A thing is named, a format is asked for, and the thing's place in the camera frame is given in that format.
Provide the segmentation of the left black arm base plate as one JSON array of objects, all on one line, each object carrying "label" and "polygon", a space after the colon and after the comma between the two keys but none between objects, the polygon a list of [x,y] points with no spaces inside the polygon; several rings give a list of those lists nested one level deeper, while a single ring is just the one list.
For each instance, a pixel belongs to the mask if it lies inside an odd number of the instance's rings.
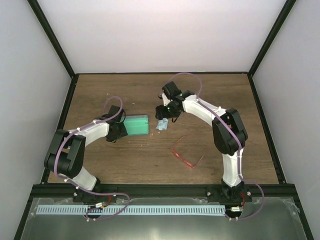
[{"label": "left black arm base plate", "polygon": [[74,196],[72,198],[74,203],[83,203],[83,204],[96,204],[100,202],[111,202],[115,203],[117,200],[116,196],[102,196],[102,195],[96,195],[96,194],[91,194],[88,192],[85,192],[81,189],[75,190]]}]

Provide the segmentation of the light blue cleaning cloth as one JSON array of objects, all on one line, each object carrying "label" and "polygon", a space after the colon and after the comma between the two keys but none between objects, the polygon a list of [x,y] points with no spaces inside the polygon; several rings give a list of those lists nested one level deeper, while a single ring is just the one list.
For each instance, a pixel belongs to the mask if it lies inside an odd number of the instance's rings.
[{"label": "light blue cleaning cloth", "polygon": [[158,120],[156,129],[159,131],[167,130],[169,124],[169,120],[167,118],[163,118],[161,120]]}]

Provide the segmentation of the teal glasses case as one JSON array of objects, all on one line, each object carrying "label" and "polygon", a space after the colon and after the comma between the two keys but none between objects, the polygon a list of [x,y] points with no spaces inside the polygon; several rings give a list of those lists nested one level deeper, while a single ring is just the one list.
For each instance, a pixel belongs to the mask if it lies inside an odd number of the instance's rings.
[{"label": "teal glasses case", "polygon": [[129,115],[124,119],[124,126],[128,136],[149,134],[149,118],[147,115]]}]

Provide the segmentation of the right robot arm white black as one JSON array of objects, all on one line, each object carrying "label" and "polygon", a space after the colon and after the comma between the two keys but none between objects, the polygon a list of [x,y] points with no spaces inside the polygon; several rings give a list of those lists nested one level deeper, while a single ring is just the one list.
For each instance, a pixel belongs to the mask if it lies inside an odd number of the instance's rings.
[{"label": "right robot arm white black", "polygon": [[244,188],[242,156],[248,139],[239,112],[234,108],[214,106],[192,91],[183,92],[173,81],[162,87],[159,98],[163,104],[155,108],[156,119],[175,122],[181,113],[188,113],[212,127],[214,145],[223,160],[221,192],[225,200],[236,200]]}]

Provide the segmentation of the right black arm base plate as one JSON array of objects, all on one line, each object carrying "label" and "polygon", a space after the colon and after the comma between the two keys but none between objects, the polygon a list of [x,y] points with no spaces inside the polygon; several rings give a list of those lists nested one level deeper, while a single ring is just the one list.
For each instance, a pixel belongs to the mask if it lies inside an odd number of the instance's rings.
[{"label": "right black arm base plate", "polygon": [[208,202],[217,202],[222,205],[251,203],[252,197],[247,194],[249,188],[245,185],[229,187],[222,184],[208,185],[205,188]]}]

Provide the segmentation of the red transparent sunglasses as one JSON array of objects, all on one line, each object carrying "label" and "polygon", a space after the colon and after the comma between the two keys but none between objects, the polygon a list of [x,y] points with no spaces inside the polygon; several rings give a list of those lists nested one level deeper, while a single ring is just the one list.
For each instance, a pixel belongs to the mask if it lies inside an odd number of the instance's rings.
[{"label": "red transparent sunglasses", "polygon": [[203,162],[208,147],[194,135],[186,134],[171,146],[170,151],[180,162],[194,170]]}]

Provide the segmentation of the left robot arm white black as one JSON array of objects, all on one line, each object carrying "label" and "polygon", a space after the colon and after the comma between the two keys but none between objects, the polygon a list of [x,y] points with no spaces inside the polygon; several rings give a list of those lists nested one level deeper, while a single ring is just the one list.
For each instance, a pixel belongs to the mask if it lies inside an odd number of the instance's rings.
[{"label": "left robot arm white black", "polygon": [[125,119],[125,110],[112,105],[108,113],[82,127],[69,131],[58,129],[47,151],[44,167],[81,188],[89,201],[97,202],[102,196],[101,181],[84,167],[85,148],[102,138],[115,143],[126,137]]}]

